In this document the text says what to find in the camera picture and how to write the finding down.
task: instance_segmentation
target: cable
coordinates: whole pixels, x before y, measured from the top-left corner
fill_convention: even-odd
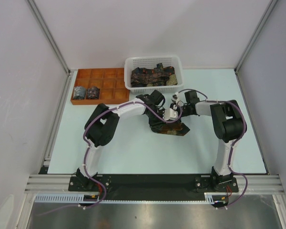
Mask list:
[[[242,177],[245,179],[245,188],[244,188],[242,194],[241,194],[235,201],[233,201],[232,203],[228,204],[228,206],[230,206],[230,205],[233,205],[234,203],[236,203],[241,197],[243,197],[244,194],[245,194],[245,192],[246,192],[246,190],[247,190],[247,188],[248,188],[248,179],[247,179],[247,177],[246,177],[244,174],[242,174],[242,173],[237,173],[237,172],[235,172],[235,171],[231,168],[231,159],[232,159],[232,154],[233,154],[233,147],[234,147],[234,145],[244,136],[244,134],[245,134],[245,132],[246,132],[246,129],[247,129],[247,123],[246,123],[246,121],[245,121],[245,118],[244,118],[244,115],[243,115],[242,111],[241,111],[241,110],[239,109],[239,107],[236,106],[234,103],[232,103],[232,102],[230,102],[230,101],[214,101],[214,100],[205,100],[205,101],[206,101],[207,103],[227,103],[227,104],[231,105],[231,106],[234,107],[234,108],[237,110],[237,112],[240,114],[240,116],[241,116],[241,118],[242,118],[243,125],[244,125],[244,126],[243,126],[243,131],[242,131],[241,135],[231,144],[232,147],[231,147],[230,152],[229,152],[228,167],[229,167],[229,170],[230,170],[232,173],[234,173],[234,174],[236,174],[236,175],[239,175],[239,176],[242,176]]]
[[[195,91],[195,92],[197,92],[199,94],[202,94],[205,97],[205,99],[208,99],[208,96],[206,96],[206,94],[204,94],[204,93],[202,93],[202,92],[200,92],[198,90],[194,90],[194,89],[183,89],[183,90],[179,91],[178,93],[181,93],[181,92],[184,92],[184,91]]]
[[[227,194],[228,194],[228,191],[230,192],[228,197],[232,196],[232,190],[231,190],[230,186],[227,185],[226,189],[227,189]]]
[[[87,150],[86,150],[86,153],[85,153],[85,156],[84,156],[84,171],[85,171],[85,174],[86,174],[86,176],[90,179],[90,180],[92,180],[92,181],[94,181],[95,183],[98,183],[102,188],[103,188],[103,190],[104,190],[104,195],[103,195],[103,197],[99,200],[99,201],[97,201],[96,203],[94,203],[93,205],[91,205],[90,207],[88,207],[88,208],[92,208],[92,207],[94,207],[94,206],[96,206],[96,205],[98,205],[100,202],[102,202],[104,199],[105,199],[105,197],[106,197],[106,195],[107,195],[107,190],[106,190],[106,187],[101,183],[101,182],[99,182],[99,181],[97,181],[96,179],[94,179],[93,177],[91,177],[89,174],[88,174],[88,171],[87,171],[87,167],[86,167],[86,161],[87,161],[87,156],[88,156],[88,153],[89,153],[89,150],[90,150],[90,147],[91,147],[91,143],[86,139],[86,134],[87,134],[87,132],[89,131],[89,129],[91,128],[91,126],[96,122],[96,121],[98,121],[101,117],[103,117],[105,114],[107,114],[107,113],[109,113],[109,112],[111,112],[111,111],[114,111],[114,110],[117,110],[117,109],[119,109],[119,108],[122,108],[122,107],[125,107],[125,106],[128,106],[128,105],[131,105],[131,104],[141,104],[141,105],[143,105],[143,106],[145,106],[147,109],[149,109],[158,119],[160,119],[161,121],[163,121],[163,122],[165,122],[165,123],[174,123],[174,122],[176,122],[178,119],[180,119],[181,118],[181,116],[182,116],[182,107],[180,107],[180,106],[178,106],[179,108],[180,108],[180,114],[179,114],[179,116],[177,117],[177,119],[175,119],[175,120],[172,120],[172,121],[166,121],[166,120],[164,120],[163,118],[161,118],[155,111],[153,111],[152,110],[152,108],[150,108],[148,105],[146,105],[145,103],[142,103],[142,102],[139,102],[139,101],[135,101],[135,102],[128,102],[128,103],[124,103],[124,104],[122,104],[122,105],[120,105],[119,107],[114,107],[114,108],[111,108],[111,109],[108,109],[107,111],[104,111],[103,113],[101,113],[100,115],[98,115],[95,119],[93,119],[90,123],[89,123],[89,125],[87,126],[87,128],[85,129],[85,131],[84,131],[84,134],[83,134],[83,139],[84,139],[84,141],[88,144],[88,148],[87,148]]]
[[[101,117],[103,117],[105,114],[107,114],[107,113],[109,113],[109,112],[111,112],[111,111],[117,110],[117,109],[119,109],[119,108],[122,108],[122,107],[125,107],[125,106],[128,106],[128,105],[132,105],[132,104],[134,104],[134,103],[135,103],[135,104],[141,104],[141,105],[145,106],[145,107],[146,107],[147,109],[149,109],[158,119],[160,119],[161,121],[163,121],[163,122],[165,122],[165,123],[174,123],[174,122],[176,122],[178,119],[180,119],[180,118],[181,118],[181,115],[182,115],[182,107],[178,106],[178,107],[180,108],[180,114],[179,114],[179,116],[177,117],[177,119],[172,120],[172,121],[166,121],[166,120],[164,120],[163,118],[161,118],[155,111],[152,110],[152,108],[150,108],[150,107],[149,107],[148,105],[146,105],[145,103],[142,103],[142,102],[139,102],[139,101],[135,101],[135,102],[124,103],[124,104],[120,105],[119,107],[114,107],[114,108],[108,109],[108,110],[104,111],[103,113],[101,113],[100,115],[98,115],[95,119],[93,119],[93,120],[89,123],[89,125],[87,126],[87,128],[85,129],[84,134],[83,134],[83,139],[84,139],[84,141],[85,141],[85,142],[88,144],[88,146],[89,146],[89,147],[87,148],[86,153],[85,153],[85,156],[84,156],[84,166],[83,166],[83,167],[84,167],[84,172],[85,172],[86,176],[87,176],[90,180],[92,180],[93,182],[95,182],[97,185],[99,185],[99,186],[101,186],[101,187],[103,188],[103,190],[104,190],[104,195],[103,195],[103,197],[102,197],[99,201],[95,202],[95,203],[92,204],[91,206],[83,207],[83,209],[93,208],[93,207],[97,206],[99,203],[101,203],[101,202],[105,199],[105,197],[106,197],[106,195],[107,195],[106,187],[105,187],[101,182],[99,182],[98,180],[94,179],[93,177],[91,177],[91,176],[88,174],[87,167],[86,167],[86,161],[87,161],[88,153],[89,153],[89,151],[90,151],[91,143],[86,139],[85,136],[86,136],[88,130],[91,128],[91,126],[92,126],[97,120],[99,120]],[[59,208],[56,208],[56,209],[47,211],[47,212],[43,212],[43,213],[41,213],[41,214],[37,214],[37,216],[47,215],[47,214],[49,214],[49,213],[52,213],[52,212],[55,212],[55,211],[58,211],[58,210],[61,210],[61,209],[64,209],[64,208],[68,208],[68,207],[80,207],[80,206],[77,205],[77,204],[69,204],[69,205],[65,205],[65,206],[62,206],[62,207],[59,207]]]

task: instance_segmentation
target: basket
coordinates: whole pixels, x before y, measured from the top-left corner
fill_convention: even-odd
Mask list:
[[[158,63],[162,63],[163,67],[172,66],[175,68],[178,85],[157,87],[131,87],[130,81],[132,76],[132,70],[137,67],[153,69],[157,66]],[[154,90],[158,90],[161,93],[174,93],[184,85],[181,61],[176,55],[127,58],[124,66],[124,82],[125,87],[133,94],[150,94]]]

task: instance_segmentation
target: wooden tray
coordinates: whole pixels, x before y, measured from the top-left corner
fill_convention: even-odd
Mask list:
[[[95,104],[122,104],[129,101],[129,90],[125,88],[124,68],[94,68],[79,69],[74,87],[82,86],[86,89],[96,86],[100,89],[99,99],[77,100],[72,99],[73,105],[95,105]]]

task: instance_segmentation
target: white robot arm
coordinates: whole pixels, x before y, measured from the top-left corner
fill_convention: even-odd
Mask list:
[[[115,110],[107,112],[102,117],[103,122],[100,118],[95,119],[109,107],[99,104],[85,126],[85,138],[91,146],[90,152],[85,158],[86,164],[79,168],[80,172],[86,176],[84,172],[84,166],[86,166],[91,177],[97,173],[102,147],[113,138],[120,118],[125,119],[134,115],[146,114],[153,132],[185,135],[190,129],[181,122],[180,117],[206,115],[212,118],[214,132],[219,139],[217,159],[211,172],[214,186],[231,182],[233,179],[232,163],[237,141],[246,131],[246,125],[243,116],[239,113],[237,102],[200,101],[195,90],[186,92],[185,98],[186,103],[180,106],[177,93],[172,98],[173,103],[170,108],[165,110],[162,106],[159,107],[161,101],[163,104],[165,103],[164,96],[155,90],[150,95],[139,95],[132,101],[118,105]]]

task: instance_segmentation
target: dark fabric scrap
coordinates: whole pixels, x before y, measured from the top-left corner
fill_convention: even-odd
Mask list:
[[[85,99],[86,97],[86,88],[82,86],[77,86],[74,88],[73,99]]]
[[[175,74],[174,67],[163,68],[163,64],[157,64],[154,69],[136,68],[132,71],[131,85],[132,87],[145,86],[166,86],[170,76]]]
[[[100,98],[100,89],[93,86],[87,90],[87,99],[99,99]]]
[[[163,70],[165,73],[170,73],[169,75],[175,74],[175,68],[174,67],[166,67],[166,68],[163,68]]]
[[[158,81],[168,81],[170,76],[166,73],[163,74],[133,74],[131,83],[155,83]]]

